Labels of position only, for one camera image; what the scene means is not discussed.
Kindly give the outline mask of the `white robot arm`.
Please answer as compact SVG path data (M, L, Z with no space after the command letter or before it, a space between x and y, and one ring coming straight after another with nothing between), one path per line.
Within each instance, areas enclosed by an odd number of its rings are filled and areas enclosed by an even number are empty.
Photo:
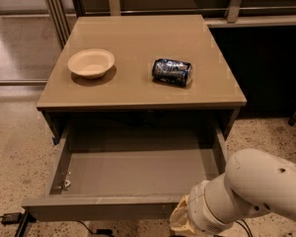
M257 149L243 149L211 181L193 186L170 217L182 235L217 235L239 219L276 213L296 222L296 164Z

